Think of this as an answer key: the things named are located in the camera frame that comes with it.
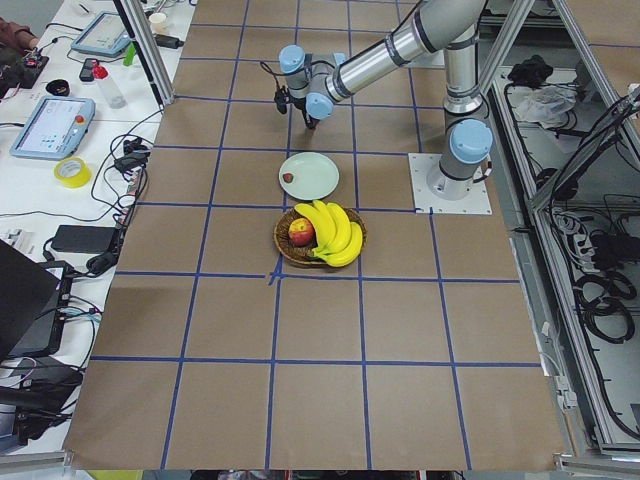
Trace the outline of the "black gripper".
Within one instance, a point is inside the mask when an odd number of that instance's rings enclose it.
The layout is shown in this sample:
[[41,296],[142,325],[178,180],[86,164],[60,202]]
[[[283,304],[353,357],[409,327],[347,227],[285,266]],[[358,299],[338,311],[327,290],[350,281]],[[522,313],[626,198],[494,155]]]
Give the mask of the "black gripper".
[[308,113],[306,108],[306,99],[293,97],[292,103],[294,107],[301,112],[306,128],[315,129],[319,123],[319,120],[315,119]]

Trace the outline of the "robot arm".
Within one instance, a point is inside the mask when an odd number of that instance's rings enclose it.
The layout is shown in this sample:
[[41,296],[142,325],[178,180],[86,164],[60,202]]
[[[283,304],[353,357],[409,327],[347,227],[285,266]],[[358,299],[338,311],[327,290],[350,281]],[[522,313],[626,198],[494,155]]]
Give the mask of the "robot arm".
[[329,118],[338,103],[386,75],[409,66],[424,54],[444,55],[447,127],[456,127],[479,113],[484,94],[478,77],[478,25],[482,1],[419,1],[391,32],[348,58],[343,53],[308,53],[288,45],[279,53],[274,103],[285,114],[301,111],[313,129]]

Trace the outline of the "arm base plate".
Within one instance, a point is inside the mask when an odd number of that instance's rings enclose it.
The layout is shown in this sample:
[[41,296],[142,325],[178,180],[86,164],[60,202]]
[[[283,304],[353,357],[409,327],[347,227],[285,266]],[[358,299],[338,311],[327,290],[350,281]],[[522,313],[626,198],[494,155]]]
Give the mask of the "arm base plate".
[[440,154],[409,153],[414,210],[424,214],[491,215],[481,165],[467,180],[453,180],[440,169]]

